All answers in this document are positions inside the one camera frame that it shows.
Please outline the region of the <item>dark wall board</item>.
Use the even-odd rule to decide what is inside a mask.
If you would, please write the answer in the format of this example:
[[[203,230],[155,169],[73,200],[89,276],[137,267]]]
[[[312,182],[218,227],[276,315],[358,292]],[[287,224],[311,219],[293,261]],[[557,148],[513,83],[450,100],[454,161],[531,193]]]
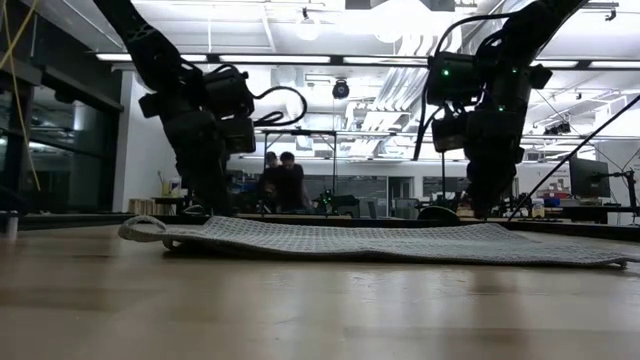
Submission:
[[[422,178],[422,195],[425,198],[432,198],[434,195],[448,195],[449,193],[464,192],[469,186],[469,180],[465,177],[435,177],[425,176]]]

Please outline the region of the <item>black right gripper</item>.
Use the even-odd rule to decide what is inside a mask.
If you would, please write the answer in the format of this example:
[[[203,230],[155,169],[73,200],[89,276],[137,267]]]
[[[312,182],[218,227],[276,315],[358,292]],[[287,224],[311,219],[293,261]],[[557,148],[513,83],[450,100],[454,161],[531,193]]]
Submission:
[[[474,217],[486,219],[503,193],[512,188],[516,165],[522,161],[520,146],[524,116],[506,110],[481,109],[467,118],[464,152],[468,167],[467,193]]]

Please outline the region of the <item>black computer monitor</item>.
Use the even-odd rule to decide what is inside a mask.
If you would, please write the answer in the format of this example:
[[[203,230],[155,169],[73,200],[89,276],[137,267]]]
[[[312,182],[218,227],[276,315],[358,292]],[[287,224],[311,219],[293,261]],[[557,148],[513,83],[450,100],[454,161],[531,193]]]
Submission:
[[[611,195],[609,178],[594,182],[595,173],[609,173],[606,162],[572,157],[569,160],[570,187],[572,195],[579,198],[608,198]]]

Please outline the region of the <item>small grey post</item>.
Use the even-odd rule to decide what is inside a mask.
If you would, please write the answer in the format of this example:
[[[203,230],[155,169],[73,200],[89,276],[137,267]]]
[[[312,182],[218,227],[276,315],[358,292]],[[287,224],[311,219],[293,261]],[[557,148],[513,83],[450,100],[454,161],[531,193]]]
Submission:
[[[0,235],[14,239],[18,232],[20,215],[17,211],[0,211]]]

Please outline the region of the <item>background robot with green lights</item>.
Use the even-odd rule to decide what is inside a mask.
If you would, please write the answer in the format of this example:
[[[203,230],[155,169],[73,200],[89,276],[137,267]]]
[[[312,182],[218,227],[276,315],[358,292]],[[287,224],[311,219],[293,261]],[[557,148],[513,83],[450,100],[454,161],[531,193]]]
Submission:
[[[345,215],[358,218],[361,214],[360,200],[353,195],[336,195],[333,190],[325,189],[312,201],[318,214]]]

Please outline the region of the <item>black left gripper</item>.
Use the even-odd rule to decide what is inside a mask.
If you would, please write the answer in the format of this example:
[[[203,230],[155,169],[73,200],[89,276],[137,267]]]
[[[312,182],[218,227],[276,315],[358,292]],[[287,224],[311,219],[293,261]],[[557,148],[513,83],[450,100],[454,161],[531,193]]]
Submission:
[[[162,124],[197,201],[212,215],[231,215],[224,144],[213,115],[190,110],[163,115]]]

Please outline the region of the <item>person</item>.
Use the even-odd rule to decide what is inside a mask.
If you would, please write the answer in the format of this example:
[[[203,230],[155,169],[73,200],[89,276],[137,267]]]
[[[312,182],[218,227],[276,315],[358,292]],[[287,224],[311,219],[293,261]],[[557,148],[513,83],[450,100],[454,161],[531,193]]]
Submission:
[[[275,183],[277,180],[279,161],[273,151],[268,151],[265,156],[266,167],[258,182],[258,200],[263,211],[272,213],[277,209]]]
[[[280,162],[274,175],[275,195],[280,211],[306,211],[310,206],[310,200],[304,185],[303,167],[295,162],[295,155],[288,151],[281,154]]]

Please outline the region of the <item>wooden crate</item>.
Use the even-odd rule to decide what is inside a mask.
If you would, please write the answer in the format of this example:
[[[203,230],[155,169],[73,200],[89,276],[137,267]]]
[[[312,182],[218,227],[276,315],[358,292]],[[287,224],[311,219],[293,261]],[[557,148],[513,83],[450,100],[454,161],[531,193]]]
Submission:
[[[128,202],[128,212],[135,215],[161,215],[162,210],[153,199],[130,199]]]

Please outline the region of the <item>black aluminium table frame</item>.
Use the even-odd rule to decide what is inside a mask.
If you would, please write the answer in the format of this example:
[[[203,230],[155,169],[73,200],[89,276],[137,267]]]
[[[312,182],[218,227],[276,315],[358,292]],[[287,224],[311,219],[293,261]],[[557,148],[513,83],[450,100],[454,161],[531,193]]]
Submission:
[[[130,214],[124,213],[27,215],[19,221],[19,228],[21,230],[45,230],[108,226],[120,224],[131,217],[132,216]],[[240,214],[238,217],[244,220],[255,220],[266,223],[348,228],[429,228],[455,225],[475,225],[478,223],[478,221],[473,218],[462,218],[460,220],[406,220],[363,219],[343,216],[326,217],[319,215],[262,216],[257,214]],[[492,219],[490,222],[514,231],[640,243],[640,226],[638,225],[614,226],[549,221],[509,221],[504,218]]]

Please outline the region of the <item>grey microfiber waffle towel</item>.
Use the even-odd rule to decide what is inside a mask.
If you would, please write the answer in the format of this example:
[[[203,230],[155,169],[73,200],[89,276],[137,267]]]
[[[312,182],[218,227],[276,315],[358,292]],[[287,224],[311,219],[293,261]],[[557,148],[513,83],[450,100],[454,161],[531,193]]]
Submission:
[[[151,216],[126,220],[124,239],[160,242],[239,257],[599,267],[640,263],[613,250],[534,240],[498,224],[435,228],[348,228],[266,223],[214,216],[196,228],[168,226]]]

